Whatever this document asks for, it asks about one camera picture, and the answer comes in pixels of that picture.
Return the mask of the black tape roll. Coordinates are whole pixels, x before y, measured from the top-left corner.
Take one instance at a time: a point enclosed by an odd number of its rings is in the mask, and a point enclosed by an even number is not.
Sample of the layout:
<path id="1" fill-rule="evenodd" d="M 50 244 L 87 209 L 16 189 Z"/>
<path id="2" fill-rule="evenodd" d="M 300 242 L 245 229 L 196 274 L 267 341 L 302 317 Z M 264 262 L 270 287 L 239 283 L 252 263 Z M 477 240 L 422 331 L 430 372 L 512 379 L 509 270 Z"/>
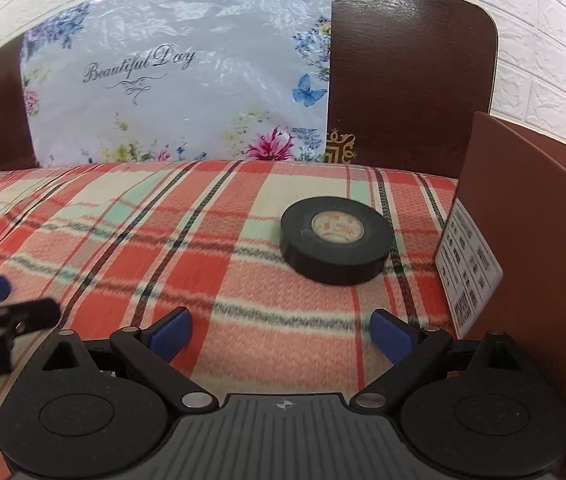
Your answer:
<path id="1" fill-rule="evenodd" d="M 305 198 L 280 221 L 285 262 L 309 280 L 335 286 L 366 283 L 395 248 L 390 223 L 368 205 L 337 196 Z"/>

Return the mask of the plaid bed blanket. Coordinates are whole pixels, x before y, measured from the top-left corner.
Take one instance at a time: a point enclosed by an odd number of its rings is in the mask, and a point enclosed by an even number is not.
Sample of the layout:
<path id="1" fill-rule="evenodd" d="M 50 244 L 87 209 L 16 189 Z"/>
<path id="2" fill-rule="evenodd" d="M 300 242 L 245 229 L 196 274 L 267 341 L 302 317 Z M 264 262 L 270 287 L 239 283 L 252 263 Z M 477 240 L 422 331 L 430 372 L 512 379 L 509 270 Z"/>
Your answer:
<path id="1" fill-rule="evenodd" d="M 369 319 L 386 309 L 450 330 L 434 264 L 456 182 L 391 169 L 300 162 L 125 162 L 0 174 L 0 275 L 11 300 L 61 306 L 85 339 L 189 309 L 173 366 L 229 393 L 352 396 L 388 368 Z M 384 271 L 355 286 L 284 261 L 280 220 L 315 196 L 350 198 L 394 231 Z"/>

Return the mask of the brown cardboard storage box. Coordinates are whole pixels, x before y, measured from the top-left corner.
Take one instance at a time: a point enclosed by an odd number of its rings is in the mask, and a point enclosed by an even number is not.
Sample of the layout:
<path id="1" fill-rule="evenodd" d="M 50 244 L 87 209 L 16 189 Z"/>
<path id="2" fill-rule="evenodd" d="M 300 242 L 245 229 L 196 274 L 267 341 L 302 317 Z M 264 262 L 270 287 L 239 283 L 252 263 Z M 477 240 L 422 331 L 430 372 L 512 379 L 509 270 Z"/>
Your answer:
<path id="1" fill-rule="evenodd" d="M 478 479 L 566 478 L 566 158 L 479 113 L 446 230 L 477 232 L 496 274 L 452 304 L 467 370 L 414 396 L 412 442 Z"/>

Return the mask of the brown wooden headboard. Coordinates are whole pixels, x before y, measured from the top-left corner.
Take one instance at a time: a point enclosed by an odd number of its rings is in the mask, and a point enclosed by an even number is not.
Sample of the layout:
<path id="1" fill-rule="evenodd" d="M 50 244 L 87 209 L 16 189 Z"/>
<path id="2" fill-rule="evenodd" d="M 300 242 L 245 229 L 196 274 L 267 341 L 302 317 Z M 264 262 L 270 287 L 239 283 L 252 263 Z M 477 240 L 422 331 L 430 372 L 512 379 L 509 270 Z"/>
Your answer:
<path id="1" fill-rule="evenodd" d="M 27 31 L 0 47 L 2 170 L 43 167 L 29 135 L 20 73 Z M 464 0 L 333 0 L 326 151 L 319 162 L 456 177 L 473 118 L 489 110 L 496 50 L 496 24 Z"/>

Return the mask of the floral plastic bag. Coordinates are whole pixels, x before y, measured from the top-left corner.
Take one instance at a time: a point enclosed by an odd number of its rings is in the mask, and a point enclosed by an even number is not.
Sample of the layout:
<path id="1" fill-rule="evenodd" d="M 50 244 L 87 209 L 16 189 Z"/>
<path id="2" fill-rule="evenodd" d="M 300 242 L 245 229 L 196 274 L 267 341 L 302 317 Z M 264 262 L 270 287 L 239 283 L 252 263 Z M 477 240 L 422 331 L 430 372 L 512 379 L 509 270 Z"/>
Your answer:
<path id="1" fill-rule="evenodd" d="M 333 0 L 88 0 L 30 28 L 39 165 L 319 162 Z"/>

